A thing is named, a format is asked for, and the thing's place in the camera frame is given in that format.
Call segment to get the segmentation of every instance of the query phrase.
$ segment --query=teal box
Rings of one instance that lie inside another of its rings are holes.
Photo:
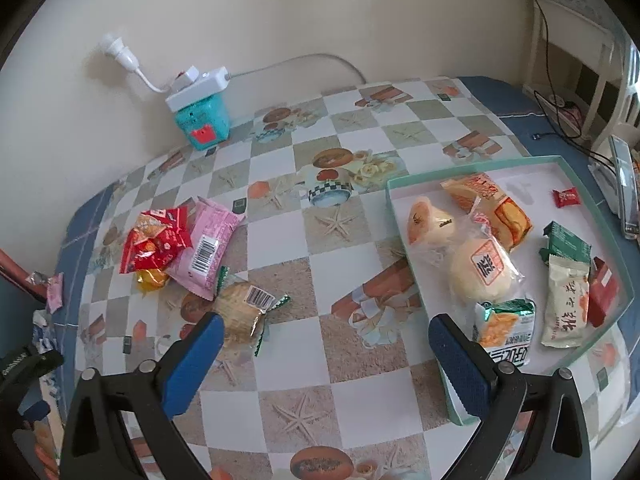
[[[196,150],[206,150],[229,138],[229,114],[220,93],[185,106],[174,119]]]

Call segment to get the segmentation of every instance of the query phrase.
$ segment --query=green wrapper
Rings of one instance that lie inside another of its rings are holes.
[[[548,237],[548,246],[540,249],[540,257],[547,265],[550,254],[575,262],[591,262],[591,246],[558,222],[551,222],[543,233]]]

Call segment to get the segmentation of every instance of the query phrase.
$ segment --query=red wrapper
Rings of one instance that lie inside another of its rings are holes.
[[[185,247],[191,247],[185,206],[143,211],[127,235],[120,273],[163,270]]]
[[[593,326],[600,326],[604,322],[620,289],[618,280],[613,275],[609,266],[600,258],[593,259],[596,265],[595,276],[590,281],[589,310],[587,319]]]
[[[554,202],[558,209],[566,205],[580,205],[582,203],[580,196],[578,195],[578,190],[575,189],[575,187],[565,189],[564,191],[556,191],[554,189],[553,194]]]

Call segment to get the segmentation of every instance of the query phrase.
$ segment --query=pink candy wrapper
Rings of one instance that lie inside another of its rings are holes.
[[[62,279],[60,272],[47,281],[47,312],[50,314],[62,307]]]
[[[214,299],[220,260],[244,215],[198,197],[191,231],[192,248],[185,248],[164,270],[176,282],[205,300]]]

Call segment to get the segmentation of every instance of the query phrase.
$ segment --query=screw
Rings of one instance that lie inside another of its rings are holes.
[[[558,375],[566,380],[574,378],[574,375],[571,373],[571,370],[569,370],[569,368],[564,368],[564,367],[558,370]]]
[[[147,359],[146,361],[142,361],[138,370],[140,370],[143,374],[148,374],[149,372],[153,372],[156,369],[156,362],[153,359]]]
[[[83,381],[90,381],[95,376],[95,368],[87,368],[80,376]]]
[[[508,361],[500,361],[498,363],[498,370],[503,374],[513,374],[515,367]]]

